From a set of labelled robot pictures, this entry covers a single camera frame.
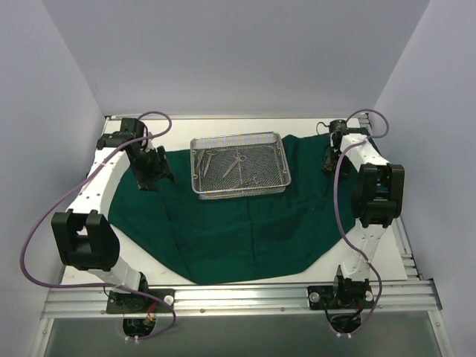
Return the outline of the green surgical cloth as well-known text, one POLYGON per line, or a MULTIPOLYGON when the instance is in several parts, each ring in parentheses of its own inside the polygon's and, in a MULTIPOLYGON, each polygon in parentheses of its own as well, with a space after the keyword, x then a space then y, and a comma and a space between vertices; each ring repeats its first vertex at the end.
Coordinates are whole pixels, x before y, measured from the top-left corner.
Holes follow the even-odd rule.
MULTIPOLYGON (((205 201, 192 191, 190 153, 170 152, 176 183, 140 191, 124 173, 109 223, 168 269, 200 285, 298 274, 339 240, 331 177, 322 172, 322 136, 283 139, 292 177, 282 193, 205 201)), ((355 224, 350 200, 357 173, 338 184, 344 231, 355 224)))

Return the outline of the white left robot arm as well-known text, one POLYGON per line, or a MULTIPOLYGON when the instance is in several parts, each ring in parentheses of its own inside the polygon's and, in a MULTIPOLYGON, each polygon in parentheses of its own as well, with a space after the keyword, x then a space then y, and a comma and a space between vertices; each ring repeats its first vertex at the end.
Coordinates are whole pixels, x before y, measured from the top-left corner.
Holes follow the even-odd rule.
POLYGON ((164 148, 154 147, 145 124, 136 120, 100 137, 86 184, 66 212, 52 216, 51 227, 65 266, 87 271, 113 289, 125 286, 123 303, 141 312, 150 302, 145 275, 120 257, 120 242, 108 221, 127 170, 132 171, 140 191, 156 192, 158 180, 173 179, 164 148))

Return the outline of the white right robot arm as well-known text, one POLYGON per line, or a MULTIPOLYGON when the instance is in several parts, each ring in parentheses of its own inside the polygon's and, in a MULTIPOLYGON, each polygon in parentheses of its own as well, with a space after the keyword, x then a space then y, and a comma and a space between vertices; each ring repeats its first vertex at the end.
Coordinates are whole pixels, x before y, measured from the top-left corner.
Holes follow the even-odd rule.
POLYGON ((401 214, 405 169, 383 158, 363 129, 336 127, 329 131, 324 172, 332 177, 335 218, 349 246, 340 272, 345 280, 363 282, 370 276, 370 265, 382 236, 401 214), (338 208, 338 184, 350 169, 357 173, 350 200, 356 223, 346 233, 338 208))

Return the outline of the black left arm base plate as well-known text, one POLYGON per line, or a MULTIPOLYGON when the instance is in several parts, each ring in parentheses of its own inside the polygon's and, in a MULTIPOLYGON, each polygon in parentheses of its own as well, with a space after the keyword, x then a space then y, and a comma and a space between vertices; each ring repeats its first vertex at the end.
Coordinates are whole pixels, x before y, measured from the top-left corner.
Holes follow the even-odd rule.
MULTIPOLYGON (((148 291, 148 294, 160 298, 169 306, 173 306, 176 291, 175 289, 152 289, 148 291)), ((170 309, 164 304, 141 295, 128 292, 115 292, 113 290, 108 292, 107 295, 109 296, 106 305, 107 314, 127 315, 145 312, 170 312, 170 309)))

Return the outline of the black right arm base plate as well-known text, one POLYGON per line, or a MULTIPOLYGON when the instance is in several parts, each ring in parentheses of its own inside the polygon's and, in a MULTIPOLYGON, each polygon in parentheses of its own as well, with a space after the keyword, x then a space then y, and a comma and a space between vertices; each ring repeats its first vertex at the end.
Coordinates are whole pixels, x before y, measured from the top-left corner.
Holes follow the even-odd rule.
POLYGON ((311 310, 369 309, 374 303, 371 288, 362 282, 307 286, 306 290, 311 310))

